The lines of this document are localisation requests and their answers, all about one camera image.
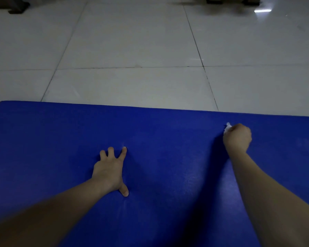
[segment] person's left hand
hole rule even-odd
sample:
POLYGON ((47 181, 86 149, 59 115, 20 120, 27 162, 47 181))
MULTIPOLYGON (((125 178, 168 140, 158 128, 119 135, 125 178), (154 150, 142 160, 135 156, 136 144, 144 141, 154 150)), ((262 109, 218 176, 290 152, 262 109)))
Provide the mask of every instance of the person's left hand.
POLYGON ((99 155, 101 160, 94 165, 93 175, 91 178, 104 181, 109 191, 119 190, 124 197, 129 195, 127 186, 123 182, 122 171, 123 163, 126 157, 127 148, 124 146, 118 158, 114 156, 113 147, 108 148, 108 156, 102 150, 99 155))

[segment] forearm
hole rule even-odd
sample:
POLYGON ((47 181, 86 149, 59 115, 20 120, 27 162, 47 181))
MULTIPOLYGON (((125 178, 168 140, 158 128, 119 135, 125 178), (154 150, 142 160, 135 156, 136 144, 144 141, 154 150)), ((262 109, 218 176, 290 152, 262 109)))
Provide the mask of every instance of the forearm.
POLYGON ((55 246, 109 188, 90 179, 0 224, 2 246, 55 246))
POLYGON ((227 150, 263 246, 309 246, 309 205, 265 174, 245 152, 227 150))

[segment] person's left arm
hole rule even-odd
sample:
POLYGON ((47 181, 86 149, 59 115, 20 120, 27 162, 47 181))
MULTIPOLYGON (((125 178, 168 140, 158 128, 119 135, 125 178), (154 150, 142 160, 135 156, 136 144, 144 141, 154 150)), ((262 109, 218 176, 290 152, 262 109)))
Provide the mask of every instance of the person's left arm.
POLYGON ((112 147, 108 156, 102 150, 91 179, 1 223, 0 247, 55 246, 104 195, 119 190, 127 197, 129 191, 122 179, 126 153, 124 147, 115 158, 112 147))

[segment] person's right arm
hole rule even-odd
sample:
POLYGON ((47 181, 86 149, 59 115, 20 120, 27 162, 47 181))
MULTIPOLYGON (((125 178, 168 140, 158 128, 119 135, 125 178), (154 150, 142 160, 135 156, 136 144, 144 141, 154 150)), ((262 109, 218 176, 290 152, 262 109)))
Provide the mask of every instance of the person's right arm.
POLYGON ((246 153, 251 140, 250 129, 242 124, 223 136, 243 203, 261 245, 309 246, 309 204, 256 165, 246 153))

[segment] hand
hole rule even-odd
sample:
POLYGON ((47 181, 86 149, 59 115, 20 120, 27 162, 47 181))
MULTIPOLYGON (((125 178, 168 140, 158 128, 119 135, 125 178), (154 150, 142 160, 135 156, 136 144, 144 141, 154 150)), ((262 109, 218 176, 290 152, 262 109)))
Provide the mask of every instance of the hand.
POLYGON ((251 141, 251 130, 242 124, 234 125, 223 136, 223 143, 228 152, 232 150, 246 152, 251 141))
POLYGON ((113 147, 108 148, 108 156, 105 151, 100 151, 101 160, 94 165, 91 178, 103 181, 108 186, 108 193, 119 190, 124 197, 129 195, 127 186, 123 182, 123 163, 126 157, 127 148, 123 147, 118 158, 114 156, 113 147))

